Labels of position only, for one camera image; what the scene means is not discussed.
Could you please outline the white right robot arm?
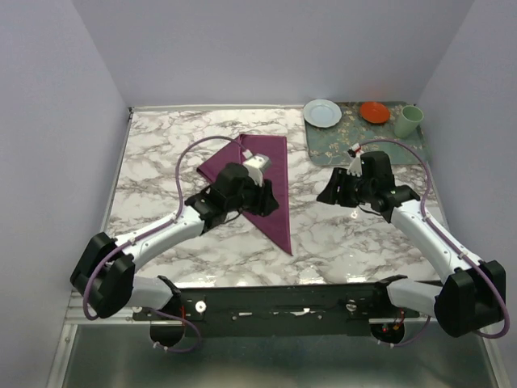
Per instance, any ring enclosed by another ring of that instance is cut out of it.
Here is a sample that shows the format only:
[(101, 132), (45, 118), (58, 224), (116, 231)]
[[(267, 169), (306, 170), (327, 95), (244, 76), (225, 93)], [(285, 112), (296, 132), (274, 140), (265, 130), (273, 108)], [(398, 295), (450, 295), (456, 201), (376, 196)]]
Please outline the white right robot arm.
[(383, 280), (371, 299), (378, 315), (388, 317), (399, 308), (415, 310), (435, 318), (454, 338), (476, 332), (493, 340), (508, 333), (503, 266), (466, 249), (436, 222), (423, 197), (407, 185), (398, 186), (385, 152), (358, 154), (349, 167), (334, 168), (317, 201), (347, 208), (370, 205), (421, 251), (439, 275), (441, 286), (403, 276)]

